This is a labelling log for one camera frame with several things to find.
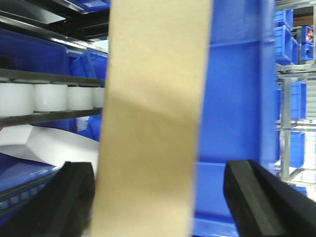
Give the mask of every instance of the cardboard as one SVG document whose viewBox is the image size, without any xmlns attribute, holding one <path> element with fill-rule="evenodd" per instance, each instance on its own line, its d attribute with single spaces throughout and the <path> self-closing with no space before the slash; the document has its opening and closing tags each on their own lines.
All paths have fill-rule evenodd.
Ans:
<svg viewBox="0 0 316 237">
<path fill-rule="evenodd" d="M 114 0 L 93 237 L 191 236 L 211 0 Z"/>
</svg>

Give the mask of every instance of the shelving rack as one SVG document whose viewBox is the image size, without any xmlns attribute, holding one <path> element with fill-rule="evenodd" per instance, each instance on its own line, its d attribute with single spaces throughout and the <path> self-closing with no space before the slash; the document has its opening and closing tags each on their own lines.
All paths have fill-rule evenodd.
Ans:
<svg viewBox="0 0 316 237">
<path fill-rule="evenodd" d="M 278 10 L 296 9 L 309 7 L 314 13 L 314 27 L 316 26 L 316 0 L 279 0 L 277 1 Z M 280 178 L 286 183 L 301 186 L 316 187 L 315 182 L 294 181 L 294 179 L 304 171 L 316 171 L 316 169 L 296 168 L 290 172 L 290 151 L 291 151 L 291 132 L 308 131 L 316 132 L 316 120 L 292 121 L 291 120 L 291 93 L 292 82 L 316 80 L 316 61 L 303 65 L 278 65 L 278 80 L 282 85 L 282 107 L 281 121 L 277 123 L 280 130 Z"/>
<path fill-rule="evenodd" d="M 93 44 L 108 36 L 110 10 L 86 12 L 75 4 L 62 0 L 24 0 L 46 11 L 64 17 L 64 20 L 46 24 L 30 18 L 0 10 L 0 28 L 15 31 L 43 40 L 65 45 L 68 49 L 85 52 L 87 49 L 107 53 L 107 50 Z M 51 83 L 71 86 L 104 87 L 98 79 L 60 76 L 0 69 L 0 83 Z M 0 117 L 0 127 L 36 122 L 78 118 L 100 114 L 102 109 L 86 111 L 61 111 L 33 113 L 28 116 Z"/>
</svg>

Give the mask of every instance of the blue container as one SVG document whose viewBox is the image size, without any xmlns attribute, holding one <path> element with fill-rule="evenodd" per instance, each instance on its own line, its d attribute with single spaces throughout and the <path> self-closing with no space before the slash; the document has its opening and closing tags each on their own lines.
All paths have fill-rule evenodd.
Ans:
<svg viewBox="0 0 316 237">
<path fill-rule="evenodd" d="M 0 197 L 0 226 L 8 221 L 12 215 L 20 208 L 24 201 L 36 195 L 45 185 L 33 187 L 17 188 L 27 182 L 42 178 L 56 171 L 55 166 L 23 160 L 0 154 L 0 192 L 11 190 L 10 194 Z"/>
<path fill-rule="evenodd" d="M 304 164 L 305 133 L 291 132 L 291 167 L 300 168 Z"/>
<path fill-rule="evenodd" d="M 276 26 L 286 25 L 286 27 L 291 31 L 293 29 L 293 16 L 293 9 L 275 12 Z"/>
<path fill-rule="evenodd" d="M 77 131 L 77 120 L 75 118 L 49 121 L 49 122 L 39 122 L 33 124 L 38 127 L 51 127 L 57 128 L 68 132 L 76 132 Z"/>
<path fill-rule="evenodd" d="M 100 11 L 111 7 L 110 0 L 69 0 L 88 12 Z"/>
<path fill-rule="evenodd" d="M 87 128 L 85 130 L 78 131 L 77 134 L 99 142 L 101 137 L 101 126 L 101 115 L 90 116 L 87 120 Z"/>
<path fill-rule="evenodd" d="M 292 63 L 296 65 L 299 63 L 299 59 L 298 59 L 299 48 L 300 46 L 298 42 L 296 41 L 295 38 L 292 37 Z"/>
<path fill-rule="evenodd" d="M 301 194 L 307 196 L 307 190 L 306 187 L 291 185 L 293 188 L 295 188 L 297 191 L 299 191 Z"/>
<path fill-rule="evenodd" d="M 276 62 L 282 65 L 290 65 L 292 63 L 292 33 L 288 28 L 280 26 L 275 28 L 276 38 Z"/>
<path fill-rule="evenodd" d="M 301 48 L 301 60 L 308 61 L 314 59 L 314 45 L 313 44 L 303 44 Z"/>
<path fill-rule="evenodd" d="M 253 159 L 271 168 L 277 159 L 273 16 L 273 0 L 214 1 L 199 135 L 195 236 L 238 236 L 223 196 L 226 161 Z"/>
<path fill-rule="evenodd" d="M 77 53 L 77 52 L 73 52 L 73 51 L 68 51 L 67 52 L 67 56 L 69 59 L 69 64 L 71 64 L 74 60 L 76 60 L 77 58 L 79 58 L 81 55 L 81 53 Z"/>
<path fill-rule="evenodd" d="M 88 49 L 71 64 L 73 76 L 105 80 L 107 74 L 108 55 Z"/>
<path fill-rule="evenodd" d="M 302 44 L 314 43 L 314 29 L 311 26 L 304 26 L 302 28 Z"/>
<path fill-rule="evenodd" d="M 277 120 L 281 115 L 281 102 L 282 102 L 282 90 L 281 86 L 278 86 L 277 90 L 277 107 L 278 115 Z M 307 117 L 307 87 L 306 83 L 302 81 L 292 83 L 292 108 L 291 119 L 303 120 Z"/>
<path fill-rule="evenodd" d="M 303 120 L 307 117 L 307 87 L 302 81 L 292 84 L 292 119 Z"/>
<path fill-rule="evenodd" d="M 0 29 L 0 57 L 21 71 L 70 75 L 66 47 Z"/>
</svg>

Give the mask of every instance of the blue storage bin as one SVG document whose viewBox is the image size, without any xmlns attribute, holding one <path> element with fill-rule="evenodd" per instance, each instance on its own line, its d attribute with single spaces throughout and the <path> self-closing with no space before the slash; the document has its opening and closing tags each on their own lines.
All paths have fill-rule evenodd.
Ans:
<svg viewBox="0 0 316 237">
<path fill-rule="evenodd" d="M 110 0 L 69 0 L 88 12 L 100 11 L 111 7 Z"/>
<path fill-rule="evenodd" d="M 71 64 L 73 76 L 105 80 L 107 73 L 108 55 L 88 49 Z"/>
<path fill-rule="evenodd" d="M 273 17 L 273 0 L 214 0 L 194 236 L 238 236 L 223 196 L 228 160 L 254 159 L 269 168 L 277 158 Z"/>
<path fill-rule="evenodd" d="M 307 87 L 302 81 L 292 84 L 292 119 L 303 120 L 307 117 Z"/>
<path fill-rule="evenodd" d="M 301 48 L 301 60 L 308 61 L 314 59 L 314 45 L 313 44 L 303 44 Z"/>
<path fill-rule="evenodd" d="M 51 127 L 75 133 L 77 131 L 77 120 L 75 118 L 69 118 L 49 122 L 39 122 L 33 124 L 33 126 Z"/>
<path fill-rule="evenodd" d="M 276 38 L 276 62 L 282 65 L 290 65 L 292 63 L 292 33 L 288 28 L 280 26 L 275 28 Z"/>
<path fill-rule="evenodd" d="M 291 185 L 293 188 L 295 188 L 297 191 L 299 191 L 301 194 L 304 194 L 305 196 L 307 196 L 307 190 L 306 187 L 301 187 L 301 186 L 297 186 L 297 185 Z"/>
<path fill-rule="evenodd" d="M 286 25 L 290 31 L 293 29 L 293 18 L 294 18 L 293 9 L 275 12 L 276 26 Z"/>
<path fill-rule="evenodd" d="M 299 63 L 299 59 L 298 59 L 298 53 L 299 53 L 299 44 L 296 41 L 295 38 L 292 37 L 292 63 L 293 64 L 298 64 Z"/>
<path fill-rule="evenodd" d="M 278 86 L 277 90 L 277 107 L 278 115 L 277 120 L 281 118 L 281 102 L 282 102 L 282 89 Z M 291 119 L 303 120 L 307 117 L 307 86 L 302 81 L 292 83 L 292 108 Z"/>
<path fill-rule="evenodd" d="M 11 190 L 9 194 L 0 195 L 0 226 L 9 220 L 26 200 L 36 195 L 49 179 L 23 188 L 18 186 L 43 178 L 57 169 L 49 164 L 0 154 L 0 192 Z"/>
<path fill-rule="evenodd" d="M 0 57 L 21 71 L 70 75 L 66 47 L 0 29 Z"/>
<path fill-rule="evenodd" d="M 77 52 L 73 52 L 73 51 L 68 51 L 67 52 L 67 56 L 69 59 L 69 63 L 71 64 L 74 60 L 76 60 L 77 58 L 79 58 L 81 55 L 81 53 L 77 53 Z"/>
<path fill-rule="evenodd" d="M 77 134 L 99 142 L 101 137 L 101 126 L 101 115 L 90 116 L 87 120 L 87 128 L 85 130 L 78 131 Z"/>
<path fill-rule="evenodd" d="M 305 133 L 291 132 L 291 167 L 300 168 L 304 164 Z"/>
<path fill-rule="evenodd" d="M 302 44 L 314 43 L 314 29 L 311 26 L 304 26 L 302 28 Z"/>
</svg>

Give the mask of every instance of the warehouse shelf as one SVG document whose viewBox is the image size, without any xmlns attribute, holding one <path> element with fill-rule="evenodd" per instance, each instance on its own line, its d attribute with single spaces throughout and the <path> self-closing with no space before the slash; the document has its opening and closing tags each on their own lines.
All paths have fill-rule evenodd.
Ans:
<svg viewBox="0 0 316 237">
<path fill-rule="evenodd" d="M 102 109 L 95 108 L 92 110 L 38 112 L 38 113 L 33 113 L 32 115 L 25 115 L 25 116 L 0 117 L 0 127 L 9 127 L 9 126 L 15 126 L 15 125 L 54 121 L 54 120 L 60 120 L 60 119 L 71 119 L 71 118 L 99 115 L 101 114 L 101 111 Z"/>
<path fill-rule="evenodd" d="M 33 73 L 9 69 L 0 69 L 0 82 L 9 83 L 52 83 L 81 86 L 104 86 L 104 82 L 98 79 L 62 76 L 46 73 Z"/>
</svg>

